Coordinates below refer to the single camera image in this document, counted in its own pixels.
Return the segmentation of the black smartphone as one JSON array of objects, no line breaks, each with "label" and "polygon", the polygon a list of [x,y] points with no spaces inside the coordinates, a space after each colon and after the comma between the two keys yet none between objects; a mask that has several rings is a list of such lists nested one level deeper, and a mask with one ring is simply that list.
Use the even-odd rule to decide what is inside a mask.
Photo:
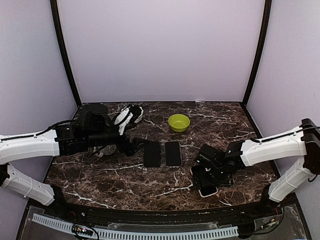
[{"label": "black smartphone", "polygon": [[161,144],[150,141],[144,147],[143,165],[146,168],[158,168],[161,165]]}]

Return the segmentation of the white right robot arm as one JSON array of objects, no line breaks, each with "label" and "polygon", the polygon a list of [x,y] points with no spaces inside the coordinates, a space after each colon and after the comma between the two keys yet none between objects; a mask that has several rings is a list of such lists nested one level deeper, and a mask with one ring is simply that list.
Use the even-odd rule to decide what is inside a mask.
[{"label": "white right robot arm", "polygon": [[266,217],[275,203],[320,174],[320,128],[309,118],[280,134],[231,142],[226,151],[204,144],[196,155],[197,164],[191,168],[192,183],[205,198],[215,194],[218,187],[231,186],[238,170],[294,156],[297,161],[264,188],[261,201],[255,205],[255,213]]}]

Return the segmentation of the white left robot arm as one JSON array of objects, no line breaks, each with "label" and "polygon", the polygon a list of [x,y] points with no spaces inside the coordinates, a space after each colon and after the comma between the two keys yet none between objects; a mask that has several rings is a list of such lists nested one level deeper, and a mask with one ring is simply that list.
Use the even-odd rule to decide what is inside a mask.
[{"label": "white left robot arm", "polygon": [[0,186],[33,199],[51,210],[60,218],[67,218],[70,206],[60,187],[44,184],[21,173],[12,166],[13,161],[36,157],[70,156],[93,149],[96,153],[107,146],[130,157],[143,148],[148,141],[131,140],[125,132],[134,128],[144,114],[139,105],[130,104],[113,118],[109,109],[101,103],[83,107],[77,119],[64,120],[47,129],[27,135],[0,137]]}]

